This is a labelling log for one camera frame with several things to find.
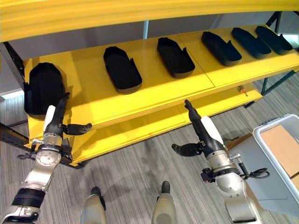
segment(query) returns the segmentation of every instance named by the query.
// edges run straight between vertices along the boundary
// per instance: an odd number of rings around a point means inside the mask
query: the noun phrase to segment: robotic hand
[[[185,108],[189,111],[189,119],[200,142],[183,146],[173,144],[172,149],[181,156],[196,156],[204,153],[211,169],[203,169],[201,177],[206,183],[216,182],[224,198],[231,221],[233,223],[261,224],[262,220],[256,205],[246,193],[245,180],[249,177],[249,174],[240,159],[240,155],[228,156],[223,140],[209,117],[201,117],[188,100],[185,100]],[[241,175],[244,176],[244,179],[239,175],[240,171],[232,162],[233,159],[237,159],[244,173]]]
[[[53,171],[61,159],[63,133],[85,134],[92,127],[87,125],[63,125],[65,106],[70,93],[66,93],[57,107],[49,106],[45,118],[43,140],[33,140],[40,144],[36,151],[36,161],[7,209],[0,224],[32,224],[38,219],[40,207],[49,188]]]

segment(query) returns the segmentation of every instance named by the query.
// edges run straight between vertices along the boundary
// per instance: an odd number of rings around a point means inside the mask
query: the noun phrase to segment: yellow shelving unit
[[[192,15],[298,10],[298,0],[2,0],[0,41]]]
[[[255,27],[242,28],[255,35]],[[187,47],[195,63],[192,75],[183,79],[169,75],[157,51],[158,38],[150,38],[29,59],[25,64],[25,80],[28,82],[29,72],[39,62],[55,64],[62,72],[66,90],[71,92],[64,123],[92,123],[93,129],[99,129],[179,105],[186,98],[202,98],[299,67],[299,55],[295,51],[284,56],[272,52],[263,60],[254,59],[233,40],[231,30],[212,32],[226,41],[232,40],[242,54],[242,60],[233,67],[220,65],[202,44],[201,32],[194,32],[168,36],[181,48]],[[119,94],[107,74],[103,54],[107,47],[114,45],[134,58],[142,76],[142,87],[133,94]],[[28,125],[30,139],[42,136],[42,120],[29,117]]]
[[[211,116],[225,110],[256,101],[262,96],[251,85],[246,84],[248,96],[235,87],[191,101],[201,116]],[[184,104],[163,109],[131,120],[126,120],[88,134],[70,138],[72,145],[71,165],[114,151],[138,141],[189,124]]]

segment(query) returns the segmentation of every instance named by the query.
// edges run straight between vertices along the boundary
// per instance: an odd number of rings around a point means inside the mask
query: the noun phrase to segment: black tray
[[[265,58],[271,49],[265,44],[260,37],[255,38],[250,32],[233,28],[232,36],[255,58]]]
[[[290,43],[281,35],[277,35],[271,29],[258,26],[256,28],[257,35],[266,42],[276,53],[285,55],[293,49]]]
[[[216,34],[204,32],[201,40],[219,62],[225,66],[233,66],[242,59],[241,54],[233,46],[231,41],[226,43]]]
[[[44,119],[50,105],[57,106],[65,89],[60,71],[51,63],[39,63],[24,83],[24,110],[33,118]]]
[[[118,47],[109,47],[106,48],[103,57],[106,70],[119,93],[130,94],[140,88],[142,78],[134,60],[129,59],[124,50]]]
[[[188,55],[187,49],[181,50],[179,45],[167,38],[158,40],[157,50],[170,74],[175,78],[184,78],[190,75],[195,65]]]

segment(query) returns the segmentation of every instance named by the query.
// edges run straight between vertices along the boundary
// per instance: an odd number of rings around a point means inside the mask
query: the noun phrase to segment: yellow overhead beam
[[[143,20],[297,10],[298,0],[1,0],[0,41]]]

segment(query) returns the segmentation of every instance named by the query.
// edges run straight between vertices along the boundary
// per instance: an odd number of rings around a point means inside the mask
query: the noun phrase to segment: black cable
[[[268,169],[267,168],[261,168],[261,169],[257,169],[256,171],[254,172],[251,172],[250,174],[242,174],[240,175],[240,177],[244,177],[243,179],[244,180],[247,180],[248,178],[255,178],[255,179],[263,179],[263,178],[267,178],[270,176],[270,173],[267,171]]]
[[[37,153],[39,151],[39,150],[35,151],[35,148],[36,148],[36,145],[32,144],[30,153],[18,155],[17,158],[20,160],[30,159],[34,153]]]

